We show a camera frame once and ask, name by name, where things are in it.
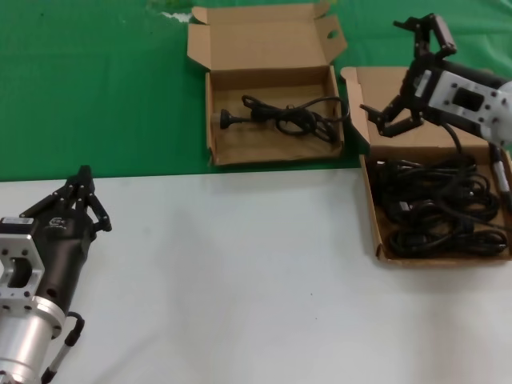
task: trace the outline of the open cardboard box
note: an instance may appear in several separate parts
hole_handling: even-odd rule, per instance
[[[284,108],[323,96],[338,96],[330,63],[346,48],[337,16],[327,16],[328,2],[288,6],[192,8],[202,24],[189,24],[188,56],[210,70],[206,74],[206,139],[216,165],[334,158],[341,142],[331,145],[307,135],[291,137],[268,126],[236,124],[221,130],[212,118],[221,109],[249,117],[242,104],[248,94]],[[309,108],[329,118],[341,117],[339,103]]]
[[[455,151],[454,142],[448,133],[440,126],[425,122],[423,126],[401,134],[394,138],[385,138],[378,134],[377,127],[366,118],[366,112],[359,106],[366,104],[382,110],[398,94],[407,68],[401,67],[346,67],[342,69],[342,77],[346,81],[349,95],[352,124],[364,140],[370,145],[369,157],[361,156],[362,172],[364,174],[375,255],[378,260],[399,266],[471,266],[487,264],[490,262],[504,262],[512,259],[512,238],[509,239],[509,248],[495,258],[479,258],[467,255],[464,258],[455,258],[449,254],[438,254],[433,258],[406,259],[399,258],[386,246],[388,234],[396,229],[382,209],[374,205],[368,179],[367,164],[376,160],[387,158],[404,159],[415,162],[436,162]],[[408,111],[402,112],[397,119],[407,116]],[[462,148],[468,154],[475,156],[478,171],[486,176],[491,184],[493,193],[496,192],[496,179],[490,165],[489,148],[486,141],[463,132],[456,131]],[[510,156],[503,151],[506,176],[512,184],[512,171]],[[510,225],[512,217],[501,209],[498,216],[492,221],[499,225]]]

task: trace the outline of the black wire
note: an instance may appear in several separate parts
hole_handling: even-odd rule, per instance
[[[61,347],[61,352],[65,351],[64,355],[61,358],[61,362],[66,356],[69,348],[73,347],[80,338],[80,334],[82,333],[83,327],[86,324],[86,321],[83,319],[83,317],[80,314],[77,314],[76,312],[68,312],[67,317],[76,318],[77,321],[74,324],[74,328],[68,333],[66,339],[64,340],[64,345],[62,345]],[[55,364],[57,360],[58,357],[56,357],[52,364],[50,364],[50,366],[46,368],[45,372],[41,376],[41,384],[49,384],[54,379],[55,375],[57,374],[57,368],[53,368],[52,370],[52,366]]]
[[[386,216],[401,229],[388,237],[390,248],[405,258],[434,257],[445,252],[495,256],[507,248],[506,235],[498,230],[474,230],[500,209],[490,181],[477,172],[475,160],[462,153],[457,135],[457,153],[424,166],[416,162],[387,161],[378,165],[372,177],[372,195]]]
[[[461,142],[458,139],[458,136],[454,132],[453,128],[446,123],[441,124],[441,126],[446,130],[446,132],[448,132],[448,134],[450,134],[450,136],[454,140],[457,152],[460,154],[461,158],[463,158]],[[488,226],[489,228],[494,228],[496,230],[504,230],[506,232],[512,232],[512,227],[493,224],[492,222],[487,221],[484,218],[475,217],[471,214],[467,214],[465,212],[453,209],[449,204],[446,203],[446,196],[451,195],[453,188],[455,188],[455,186],[458,184],[458,182],[460,182],[460,180],[464,179],[465,173],[466,168],[464,167],[464,163],[461,161],[457,174],[453,177],[450,183],[448,183],[442,190],[439,191],[439,194],[436,197],[436,203],[439,205],[439,207],[441,207],[441,209],[443,209],[447,214],[460,218],[461,220],[471,220],[474,223],[481,224],[483,226]]]
[[[251,109],[250,120],[253,122],[266,122],[275,120],[276,128],[291,136],[304,136],[312,134],[324,142],[335,144],[340,142],[339,129],[334,124],[343,122],[349,117],[350,109],[348,103],[336,96],[316,98],[301,106],[287,106],[277,108],[248,95],[242,96],[243,105]],[[340,118],[324,118],[320,114],[308,110],[309,106],[319,102],[339,102],[342,105],[342,116]],[[291,122],[297,128],[289,128],[287,123]]]

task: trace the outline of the box flap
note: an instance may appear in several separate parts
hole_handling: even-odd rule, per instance
[[[188,55],[211,70],[306,68],[330,64],[346,48],[328,2],[203,8],[189,24]]]
[[[346,67],[342,69],[342,77],[346,80],[349,95],[350,115],[352,124],[360,135],[370,144],[372,149],[379,147],[434,147],[451,148],[454,142],[441,126],[425,122],[419,128],[395,136],[385,138],[378,134],[377,127],[366,118],[366,112],[359,106],[367,104],[382,110],[398,94],[402,80],[406,75],[405,67]],[[397,119],[409,115],[404,110]],[[462,146],[484,146],[487,142],[454,128]]]

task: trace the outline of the green tablecloth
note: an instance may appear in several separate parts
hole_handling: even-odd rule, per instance
[[[82,163],[99,177],[218,171],[205,144],[205,70],[186,56],[186,24],[161,12],[262,2],[2,0],[0,180],[63,178]],[[412,36],[392,21],[435,12],[452,29],[455,61],[512,77],[510,0],[331,2],[349,42],[337,70],[408,65]],[[351,132],[346,149],[278,168],[356,166]]]

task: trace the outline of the screw hole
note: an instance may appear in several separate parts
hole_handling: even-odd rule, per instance
[[[332,30],[328,33],[327,38],[335,38],[336,36],[338,36],[338,30]]]
[[[48,290],[46,290],[46,293],[48,294],[48,296],[50,296],[51,298],[56,298],[57,297],[57,291],[56,290],[53,290],[51,288],[49,288]]]

